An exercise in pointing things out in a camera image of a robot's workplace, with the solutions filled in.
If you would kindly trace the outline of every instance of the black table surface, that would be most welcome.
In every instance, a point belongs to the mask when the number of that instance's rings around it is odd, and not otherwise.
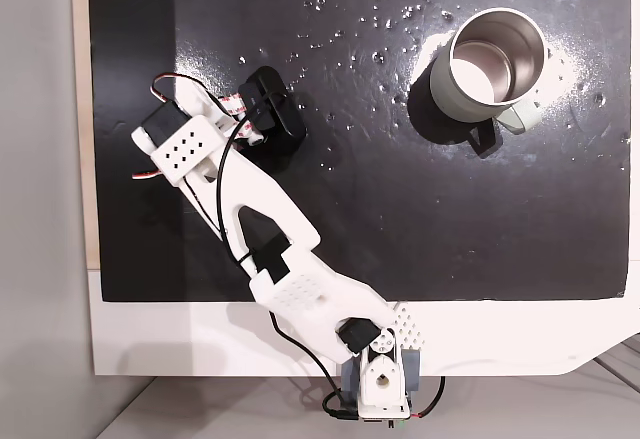
[[[543,122],[524,135],[492,121],[456,123],[429,96],[425,66],[437,45],[489,7],[524,12],[549,43]],[[336,271],[389,300],[624,294],[630,7],[90,0],[104,300],[252,299],[179,190],[162,177],[131,180],[153,165],[130,133],[159,105],[148,92],[157,73],[177,69],[226,95],[261,65],[281,73],[309,131],[274,177],[318,229],[315,252]]]

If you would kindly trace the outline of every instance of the white robotic arm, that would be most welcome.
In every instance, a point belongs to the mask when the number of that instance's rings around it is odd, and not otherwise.
[[[345,363],[363,350],[377,355],[370,363],[366,361],[367,367],[364,360],[361,362],[359,409],[367,410],[366,417],[408,418],[404,377],[393,381],[395,392],[388,388],[390,379],[403,374],[399,345],[394,340],[389,357],[378,355],[370,346],[384,335],[381,331],[393,339],[388,328],[394,325],[396,311],[371,287],[336,273],[312,252],[320,243],[316,229],[273,178],[234,148],[225,158],[224,188],[218,204],[218,171],[225,146],[234,139],[228,137],[229,130],[237,122],[200,87],[193,86],[187,105],[181,101],[178,108],[167,101],[158,111],[133,132],[134,142],[182,191],[216,235],[226,237],[236,262],[250,278],[256,302],[285,318],[303,344],[336,363]],[[246,136],[256,132],[250,127],[242,130]],[[282,231],[263,251],[250,251],[245,243],[238,218],[245,206],[271,218]],[[223,232],[218,213],[225,226]],[[384,374],[387,382],[380,385],[368,380],[373,365],[380,368],[383,363],[388,369]],[[386,392],[378,394],[376,389]],[[399,407],[393,412],[380,407],[377,412],[376,400],[386,404],[390,397],[397,399],[394,404]]]

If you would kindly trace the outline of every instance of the red wire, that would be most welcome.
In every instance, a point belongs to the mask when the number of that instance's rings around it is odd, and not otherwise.
[[[131,174],[131,179],[151,179],[152,177],[156,177],[161,175],[160,171],[149,171],[149,172],[140,172],[137,174]]]
[[[180,74],[179,72],[163,72],[162,74],[158,74],[153,79],[153,82],[151,83],[151,87],[149,88],[149,90],[151,91],[151,94],[156,96],[162,102],[167,102],[169,98],[167,98],[167,96],[165,96],[159,90],[156,89],[156,82],[158,82],[160,79],[164,79],[167,77],[172,77],[174,79],[176,78],[189,79],[190,81],[193,81],[199,86],[201,86],[205,91],[207,90],[206,86],[202,83],[202,81],[199,81],[195,77],[187,76],[186,74]]]

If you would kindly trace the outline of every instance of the mug handle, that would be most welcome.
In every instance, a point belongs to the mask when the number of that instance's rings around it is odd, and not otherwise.
[[[513,134],[522,134],[542,120],[542,112],[536,106],[532,94],[526,94],[509,109],[496,116],[496,121]]]

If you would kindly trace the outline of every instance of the metal mug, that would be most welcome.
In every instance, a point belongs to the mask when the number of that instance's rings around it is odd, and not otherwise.
[[[533,20],[513,9],[487,9],[465,22],[438,55],[431,93],[453,119],[481,122],[495,117],[519,134],[542,119],[528,93],[546,60],[546,42]]]

